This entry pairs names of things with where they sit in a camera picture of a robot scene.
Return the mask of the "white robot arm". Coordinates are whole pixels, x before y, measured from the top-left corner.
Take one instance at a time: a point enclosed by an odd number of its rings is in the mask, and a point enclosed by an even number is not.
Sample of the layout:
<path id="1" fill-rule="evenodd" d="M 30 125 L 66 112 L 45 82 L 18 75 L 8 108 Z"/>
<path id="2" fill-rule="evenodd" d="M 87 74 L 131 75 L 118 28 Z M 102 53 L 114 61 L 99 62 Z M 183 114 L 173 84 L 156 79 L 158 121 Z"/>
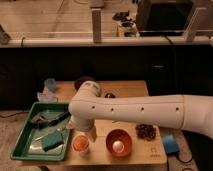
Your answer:
<path id="1" fill-rule="evenodd" d="M 162 95 L 102 98 L 101 87 L 84 82 L 69 103 L 72 126 L 90 131 L 95 120 L 116 120 L 183 129 L 213 139 L 213 96 Z"/>

